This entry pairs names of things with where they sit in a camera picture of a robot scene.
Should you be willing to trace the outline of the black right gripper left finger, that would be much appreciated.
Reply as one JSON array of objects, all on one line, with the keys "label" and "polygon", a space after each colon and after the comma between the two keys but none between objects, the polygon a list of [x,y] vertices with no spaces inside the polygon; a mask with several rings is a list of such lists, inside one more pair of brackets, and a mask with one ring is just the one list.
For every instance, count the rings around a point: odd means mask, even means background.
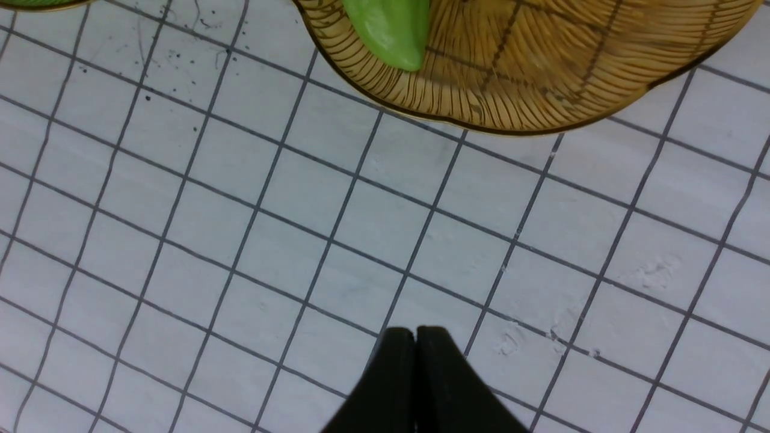
[{"label": "black right gripper left finger", "polygon": [[324,432],[413,432],[416,342],[404,327],[387,329],[354,390]]}]

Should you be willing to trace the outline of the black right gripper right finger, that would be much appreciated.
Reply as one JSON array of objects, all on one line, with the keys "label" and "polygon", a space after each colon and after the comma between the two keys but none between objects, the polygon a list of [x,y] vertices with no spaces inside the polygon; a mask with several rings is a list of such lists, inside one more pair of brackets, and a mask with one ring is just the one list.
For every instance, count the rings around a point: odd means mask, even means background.
[{"label": "black right gripper right finger", "polygon": [[474,372],[443,327],[416,331],[418,432],[528,432]]}]

